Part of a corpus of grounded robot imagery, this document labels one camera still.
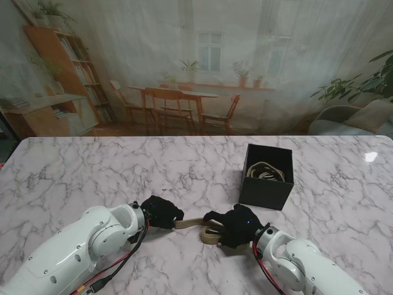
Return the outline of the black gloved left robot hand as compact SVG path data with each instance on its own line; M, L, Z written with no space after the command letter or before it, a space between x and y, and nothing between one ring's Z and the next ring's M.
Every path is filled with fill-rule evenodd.
M176 221L182 221L184 212L169 200L152 195L141 204L141 209L149 226L161 229L173 229Z

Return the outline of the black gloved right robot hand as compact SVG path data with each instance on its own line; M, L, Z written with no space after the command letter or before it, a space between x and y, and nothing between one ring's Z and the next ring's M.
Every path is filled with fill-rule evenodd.
M263 226L250 208L239 203L225 214L210 211L204 215L203 221L215 221L223 225L225 230L218 244L233 249L250 243L254 247L262 234L271 226L270 222Z

